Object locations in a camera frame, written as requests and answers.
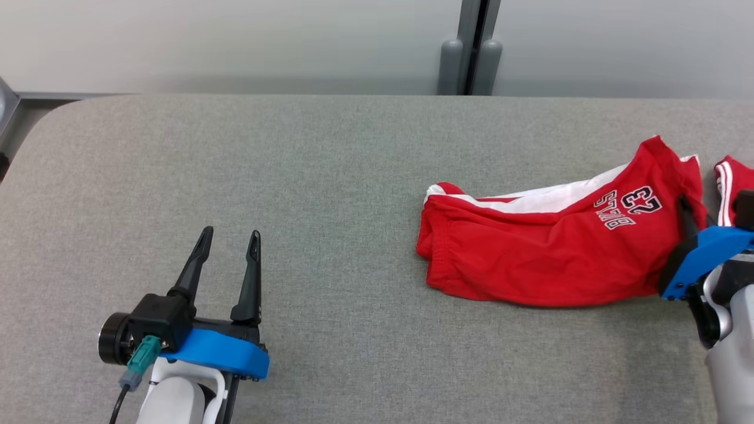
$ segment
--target white panel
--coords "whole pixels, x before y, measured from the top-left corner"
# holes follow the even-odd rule
[[[754,2],[503,0],[493,93],[754,97]]]
[[[434,94],[461,0],[0,0],[15,91]]]

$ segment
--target folded red clothing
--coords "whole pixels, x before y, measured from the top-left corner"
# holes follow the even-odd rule
[[[705,228],[697,158],[653,137],[591,180],[487,198],[432,185],[416,251],[428,285],[472,300],[574,307],[657,294],[682,240],[682,195]]]
[[[715,176],[720,191],[717,225],[733,226],[736,222],[734,201],[741,190],[754,190],[754,170],[728,155],[715,165]]]

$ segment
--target robotic arm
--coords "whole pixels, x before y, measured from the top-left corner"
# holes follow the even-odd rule
[[[116,312],[100,331],[100,358],[127,365],[120,381],[123,398],[154,362],[147,397],[137,424],[229,424],[242,379],[267,377],[270,358],[259,341],[262,301],[262,241],[251,235],[247,269],[230,321],[196,317],[194,298],[201,267],[210,254],[213,228],[205,228],[166,296],[147,294],[130,313]],[[213,380],[215,393],[201,380]]]
[[[658,285],[667,300],[688,303],[709,349],[719,424],[754,422],[754,192],[736,199],[734,227],[698,232],[681,199],[685,233]]]

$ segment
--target jersey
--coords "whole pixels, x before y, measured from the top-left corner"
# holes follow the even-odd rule
[[[682,240],[682,195],[705,228],[697,158],[653,137],[590,180],[485,198],[432,185],[416,251],[429,286],[466,299],[576,307],[657,294]]]
[[[741,190],[754,189],[754,170],[728,155],[715,165],[715,177],[720,191],[717,225],[733,226],[736,220],[733,203]]]

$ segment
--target camera lens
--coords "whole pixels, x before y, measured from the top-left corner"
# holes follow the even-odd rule
[[[100,359],[106,364],[125,365],[133,350],[131,335],[126,331],[128,314],[116,312],[107,318],[100,330],[97,348]]]

